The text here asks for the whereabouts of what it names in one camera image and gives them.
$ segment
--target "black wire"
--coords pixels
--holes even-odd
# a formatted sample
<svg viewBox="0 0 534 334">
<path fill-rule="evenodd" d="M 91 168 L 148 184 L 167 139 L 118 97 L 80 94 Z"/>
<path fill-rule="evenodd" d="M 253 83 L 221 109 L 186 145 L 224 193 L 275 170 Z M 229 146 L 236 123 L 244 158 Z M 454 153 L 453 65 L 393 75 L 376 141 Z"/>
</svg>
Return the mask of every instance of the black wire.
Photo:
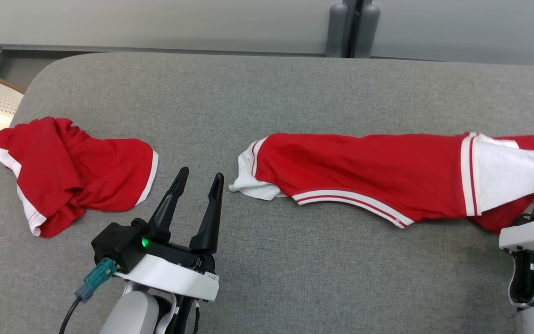
<svg viewBox="0 0 534 334">
<path fill-rule="evenodd" d="M 67 314 L 65 315 L 65 319 L 63 319 L 63 323 L 61 324 L 61 329 L 59 330 L 59 334 L 65 333 L 65 328 L 67 327 L 67 323 L 70 321 L 71 315 L 76 310 L 76 307 L 78 307 L 78 304 L 81 302 L 81 297 L 76 298 L 76 301 L 71 305 L 70 310 L 67 311 Z"/>
<path fill-rule="evenodd" d="M 199 307 L 195 307 L 195 328 L 193 329 L 193 334 L 197 334 L 199 331 Z"/>
</svg>

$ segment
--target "red garment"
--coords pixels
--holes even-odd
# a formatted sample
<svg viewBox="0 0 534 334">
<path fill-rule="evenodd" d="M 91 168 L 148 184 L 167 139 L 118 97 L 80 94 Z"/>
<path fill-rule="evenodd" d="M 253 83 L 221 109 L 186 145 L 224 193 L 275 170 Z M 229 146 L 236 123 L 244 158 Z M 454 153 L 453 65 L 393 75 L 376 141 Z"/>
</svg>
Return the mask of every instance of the red garment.
<svg viewBox="0 0 534 334">
<path fill-rule="evenodd" d="M 534 136 L 274 134 L 239 157 L 232 191 L 340 201 L 404 228 L 465 218 L 498 232 L 534 198 Z"/>
<path fill-rule="evenodd" d="M 84 209 L 127 211 L 146 199 L 157 154 L 138 139 L 94 139 L 66 118 L 0 131 L 0 161 L 15 173 L 34 235 L 50 238 Z"/>
</svg>

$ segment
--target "gray tablecloth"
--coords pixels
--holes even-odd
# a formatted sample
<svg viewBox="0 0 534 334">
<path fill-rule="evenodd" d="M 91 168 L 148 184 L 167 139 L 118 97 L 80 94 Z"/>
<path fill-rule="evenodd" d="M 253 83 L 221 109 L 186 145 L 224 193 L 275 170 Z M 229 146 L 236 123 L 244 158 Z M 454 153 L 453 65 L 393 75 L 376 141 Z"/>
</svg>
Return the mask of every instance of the gray tablecloth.
<svg viewBox="0 0 534 334">
<path fill-rule="evenodd" d="M 51 239 L 33 237 L 0 164 L 0 334 L 58 331 L 93 268 L 89 243 L 110 222 L 149 218 L 191 169 L 172 240 L 195 235 L 216 172 L 278 131 L 534 134 L 534 67 L 374 59 L 108 53 L 71 57 L 32 83 L 13 124 L 68 117 L 94 137 L 137 137 L 159 153 L 148 199 L 126 213 L 87 211 Z M 511 332 L 511 259 L 465 220 L 399 230 L 341 203 L 298 206 L 224 193 L 216 302 L 205 333 Z M 97 333 L 121 296 L 111 279 L 68 333 Z"/>
</svg>

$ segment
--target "teal connector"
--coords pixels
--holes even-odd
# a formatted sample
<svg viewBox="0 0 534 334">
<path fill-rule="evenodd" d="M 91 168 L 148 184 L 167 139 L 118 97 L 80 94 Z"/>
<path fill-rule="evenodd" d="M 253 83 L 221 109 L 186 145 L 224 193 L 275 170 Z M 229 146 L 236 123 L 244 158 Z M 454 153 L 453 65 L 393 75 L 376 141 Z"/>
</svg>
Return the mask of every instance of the teal connector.
<svg viewBox="0 0 534 334">
<path fill-rule="evenodd" d="M 93 295 L 96 289 L 102 283 L 110 279 L 117 271 L 117 266 L 113 260 L 106 257 L 92 270 L 89 275 L 83 279 L 83 285 L 76 290 L 76 296 L 81 298 L 82 302 L 87 302 Z"/>
</svg>

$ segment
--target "white panel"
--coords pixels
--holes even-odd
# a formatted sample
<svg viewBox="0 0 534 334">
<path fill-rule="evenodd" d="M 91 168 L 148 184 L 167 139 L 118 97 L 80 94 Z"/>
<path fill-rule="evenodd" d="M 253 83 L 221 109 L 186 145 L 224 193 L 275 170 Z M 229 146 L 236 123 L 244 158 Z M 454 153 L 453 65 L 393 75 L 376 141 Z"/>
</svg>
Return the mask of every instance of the white panel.
<svg viewBox="0 0 534 334">
<path fill-rule="evenodd" d="M 375 0 L 372 56 L 534 64 L 534 1 Z"/>
<path fill-rule="evenodd" d="M 324 53 L 335 0 L 0 0 L 0 44 Z"/>
</svg>

